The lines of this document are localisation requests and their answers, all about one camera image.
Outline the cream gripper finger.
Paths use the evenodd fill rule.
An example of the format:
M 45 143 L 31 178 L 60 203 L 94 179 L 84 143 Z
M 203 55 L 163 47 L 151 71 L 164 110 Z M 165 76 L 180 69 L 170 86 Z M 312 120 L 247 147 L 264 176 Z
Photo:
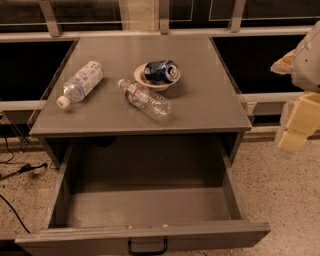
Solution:
M 276 135 L 275 155 L 288 159 L 300 151 L 320 128 L 320 94 L 305 93 L 289 101 L 283 110 Z
M 270 68 L 273 73 L 286 75 L 291 74 L 293 69 L 293 59 L 296 50 L 291 50 L 285 54 L 282 58 L 274 62 Z

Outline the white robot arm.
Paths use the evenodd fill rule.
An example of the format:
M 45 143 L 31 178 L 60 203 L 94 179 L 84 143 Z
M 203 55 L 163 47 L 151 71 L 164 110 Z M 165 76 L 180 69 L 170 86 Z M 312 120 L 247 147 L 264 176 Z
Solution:
M 285 103 L 275 137 L 275 155 L 288 159 L 320 128 L 320 22 L 270 70 L 290 74 L 292 84 L 304 91 L 296 100 Z

